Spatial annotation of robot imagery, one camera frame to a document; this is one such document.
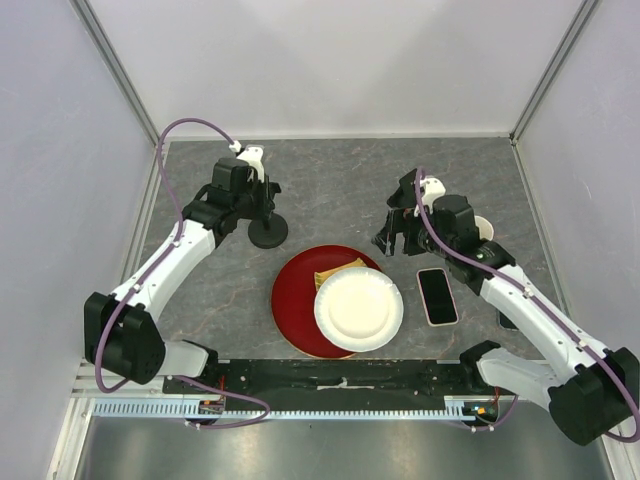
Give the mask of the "black clamp phone stand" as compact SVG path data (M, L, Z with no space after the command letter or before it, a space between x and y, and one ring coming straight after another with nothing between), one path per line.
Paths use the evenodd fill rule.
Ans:
M254 208L248 227L251 243L260 249L273 249L280 246L288 237L289 228L286 220L275 212L267 210L267 183L257 182L257 190L253 195Z

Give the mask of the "pink case smartphone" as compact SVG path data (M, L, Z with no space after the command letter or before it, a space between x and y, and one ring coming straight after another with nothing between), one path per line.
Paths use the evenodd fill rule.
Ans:
M441 268L419 270L417 281L427 323L432 327L456 324L459 316L446 272Z

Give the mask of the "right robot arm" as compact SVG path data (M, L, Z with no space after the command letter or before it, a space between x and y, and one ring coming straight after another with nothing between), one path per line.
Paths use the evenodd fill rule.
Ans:
M611 350L581 330L529 280L515 258L479 231L466 197L444 195L426 207L396 192L372 242L385 255L432 253L475 295L506 317L536 347L544 364L520 358L485 340L460 356L458 381L477 394L498 387L548 411L561 432L587 445L625 420L639 417L639 361L626 348Z

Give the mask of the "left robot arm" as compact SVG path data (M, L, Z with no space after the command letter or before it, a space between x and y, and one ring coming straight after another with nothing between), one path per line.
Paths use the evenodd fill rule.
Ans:
M181 211L161 246L127 281L109 294L93 293L84 305L85 358L94 366L98 387L111 387L108 371L140 385L157 376L184 376L198 393L219 382L216 353L191 341L166 341L157 322L168 301L192 270L237 227L249 223L248 237L260 249L280 246L286 220L275 211L278 183L263 165L264 150L250 145L218 160L212 180Z

